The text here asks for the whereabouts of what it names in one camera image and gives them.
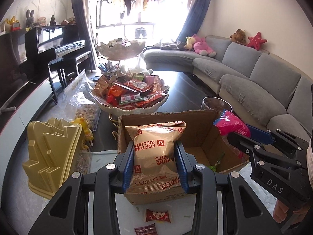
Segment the person's right hand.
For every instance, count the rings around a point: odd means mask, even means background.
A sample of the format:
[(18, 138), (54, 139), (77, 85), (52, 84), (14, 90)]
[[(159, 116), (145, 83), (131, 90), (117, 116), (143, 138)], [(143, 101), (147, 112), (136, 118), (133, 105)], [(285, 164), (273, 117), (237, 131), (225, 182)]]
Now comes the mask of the person's right hand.
[[(310, 204), (306, 204), (301, 209), (294, 211), (293, 213), (297, 215), (297, 218), (294, 220), (293, 224), (301, 222), (305, 218), (309, 209)], [(277, 200), (273, 211), (273, 219), (277, 223), (283, 222), (287, 217), (288, 210), (289, 208), (286, 205), (284, 205), (281, 201)]]

